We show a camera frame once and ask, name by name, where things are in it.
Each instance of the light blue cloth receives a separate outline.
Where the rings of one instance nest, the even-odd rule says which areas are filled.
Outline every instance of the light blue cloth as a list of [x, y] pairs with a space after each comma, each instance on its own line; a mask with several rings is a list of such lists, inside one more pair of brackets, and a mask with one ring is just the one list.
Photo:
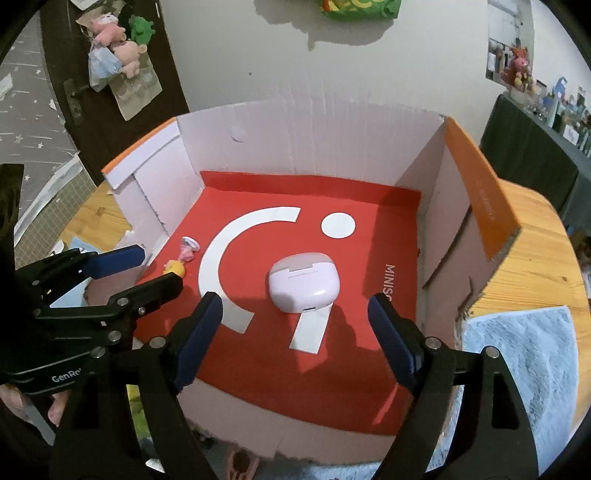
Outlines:
[[[69, 248], [79, 248], [82, 253], [84, 252], [98, 252], [101, 251], [93, 247], [91, 244], [87, 244], [80, 240], [78, 237], [72, 238], [70, 242]], [[52, 308], [64, 308], [64, 307], [86, 307], [87, 303], [84, 298], [84, 292], [86, 291], [86, 287], [90, 283], [90, 278], [87, 278], [85, 281], [79, 283], [73, 289], [64, 293], [60, 298], [58, 298], [55, 302], [53, 302], [50, 307]]]
[[[566, 445], [579, 378], [577, 344], [567, 307], [486, 315], [463, 323], [463, 349], [480, 352], [494, 345], [503, 354], [528, 413], [538, 453], [540, 473]], [[451, 419], [433, 453], [429, 469], [443, 463], [449, 450], [460, 407], [459, 392]], [[225, 478], [229, 445], [216, 442], [205, 452], [218, 478]], [[278, 456], [261, 461], [256, 480], [364, 480], [379, 463], [320, 466]]]
[[[579, 383], [573, 319], [567, 307], [495, 313], [462, 325], [462, 346], [480, 353], [496, 346], [523, 400], [538, 454], [540, 473], [569, 441]], [[460, 408], [456, 392], [451, 420], [433, 453], [429, 469], [443, 464]]]

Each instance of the plastic bag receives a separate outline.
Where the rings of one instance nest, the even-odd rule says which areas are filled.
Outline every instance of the plastic bag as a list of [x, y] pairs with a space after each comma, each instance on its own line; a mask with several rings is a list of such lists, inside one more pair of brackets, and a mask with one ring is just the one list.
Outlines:
[[106, 47], [92, 47], [88, 54], [88, 77], [93, 90], [100, 92], [123, 65]]

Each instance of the pink toy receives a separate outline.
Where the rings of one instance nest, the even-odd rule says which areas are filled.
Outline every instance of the pink toy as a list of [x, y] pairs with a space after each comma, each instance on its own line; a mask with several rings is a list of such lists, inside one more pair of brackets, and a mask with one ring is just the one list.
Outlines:
[[125, 41], [126, 39], [125, 29], [118, 26], [117, 23], [110, 23], [95, 37], [95, 43], [108, 47], [114, 41]]
[[148, 47], [146, 45], [138, 45], [134, 41], [126, 41], [121, 45], [113, 47], [115, 57], [117, 57], [123, 65], [121, 73], [125, 73], [129, 79], [135, 77], [139, 73], [139, 56], [147, 51]]
[[164, 265], [163, 274], [175, 273], [179, 277], [184, 278], [187, 270], [185, 263], [190, 262], [194, 257], [194, 253], [199, 251], [199, 244], [189, 236], [181, 238], [181, 248], [177, 260], [168, 260]]
[[193, 254], [199, 252], [200, 248], [201, 247], [197, 241], [189, 236], [184, 236], [181, 238], [181, 248], [180, 253], [178, 254], [178, 259], [183, 263], [190, 262], [195, 257]]
[[515, 70], [517, 72], [523, 73], [528, 65], [527, 59], [516, 58], [515, 59]]
[[90, 31], [93, 35], [98, 35], [109, 25], [118, 23], [119, 19], [113, 14], [104, 14], [90, 20]]

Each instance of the white wall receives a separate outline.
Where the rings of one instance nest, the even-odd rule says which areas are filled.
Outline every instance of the white wall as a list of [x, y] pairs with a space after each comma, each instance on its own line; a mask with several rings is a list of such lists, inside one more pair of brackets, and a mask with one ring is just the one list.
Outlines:
[[403, 0], [377, 24], [331, 21], [319, 0], [160, 1], [192, 110], [335, 94], [452, 115], [478, 142], [504, 90], [485, 78], [486, 0]]
[[531, 0], [531, 8], [535, 35], [534, 78], [551, 88], [564, 76], [569, 81], [567, 96], [575, 98], [579, 86], [591, 92], [591, 70], [567, 31], [540, 0]]

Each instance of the green bag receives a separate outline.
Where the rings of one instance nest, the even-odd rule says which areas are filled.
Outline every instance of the green bag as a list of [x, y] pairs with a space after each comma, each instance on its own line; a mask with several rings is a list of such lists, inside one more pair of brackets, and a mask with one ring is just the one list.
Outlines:
[[402, 0], [322, 0], [322, 12], [333, 20], [398, 18]]

